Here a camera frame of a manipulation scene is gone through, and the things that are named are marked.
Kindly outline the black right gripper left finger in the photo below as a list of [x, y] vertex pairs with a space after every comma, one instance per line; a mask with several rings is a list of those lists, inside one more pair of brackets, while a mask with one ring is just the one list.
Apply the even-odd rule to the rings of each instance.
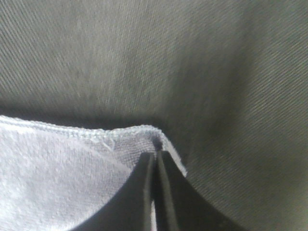
[[76, 231], [150, 231], [154, 154], [142, 153], [131, 175], [97, 213]]

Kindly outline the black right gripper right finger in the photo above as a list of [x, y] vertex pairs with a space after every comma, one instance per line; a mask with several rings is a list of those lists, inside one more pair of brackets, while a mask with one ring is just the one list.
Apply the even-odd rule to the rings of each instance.
[[243, 230], [193, 188], [167, 151], [156, 156], [156, 223], [158, 231]]

